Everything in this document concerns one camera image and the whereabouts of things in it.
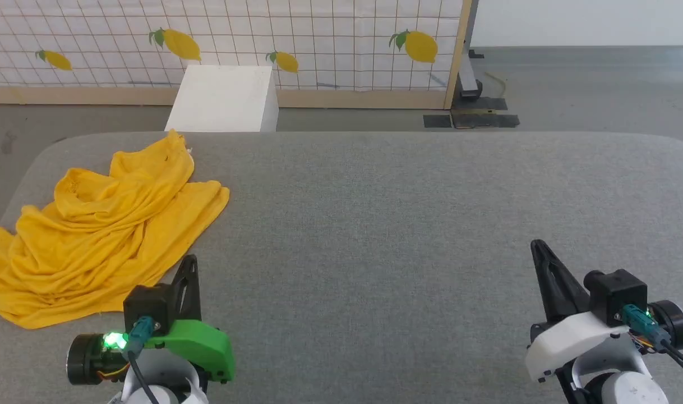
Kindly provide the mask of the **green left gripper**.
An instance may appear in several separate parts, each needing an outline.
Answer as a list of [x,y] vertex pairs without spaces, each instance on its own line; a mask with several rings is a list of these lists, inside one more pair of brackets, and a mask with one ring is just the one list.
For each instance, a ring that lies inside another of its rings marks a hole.
[[229,383],[236,377],[236,360],[226,333],[201,322],[201,297],[198,260],[186,255],[173,281],[175,320],[165,335],[151,337],[144,345],[147,350],[168,350],[198,366],[209,379]]

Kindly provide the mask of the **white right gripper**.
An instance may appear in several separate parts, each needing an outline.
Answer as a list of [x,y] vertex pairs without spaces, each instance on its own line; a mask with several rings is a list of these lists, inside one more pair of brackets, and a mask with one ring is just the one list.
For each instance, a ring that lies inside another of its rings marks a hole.
[[573,383],[603,371],[629,370],[629,330],[609,327],[589,310],[589,294],[543,240],[530,243],[542,305],[549,324],[526,351],[524,365],[531,381],[547,378],[567,363]]

